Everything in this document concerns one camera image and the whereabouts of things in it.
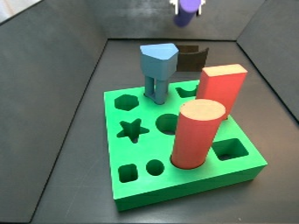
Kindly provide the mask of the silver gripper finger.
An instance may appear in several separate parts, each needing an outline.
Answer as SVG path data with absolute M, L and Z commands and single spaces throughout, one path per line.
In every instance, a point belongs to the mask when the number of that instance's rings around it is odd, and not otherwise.
M 179 0 L 169 0 L 169 4 L 173 7 L 173 14 L 179 14 Z
M 197 9 L 197 16 L 201 15 L 201 7 L 205 4 L 205 0 L 200 0 L 200 5 L 199 5 L 199 9 Z

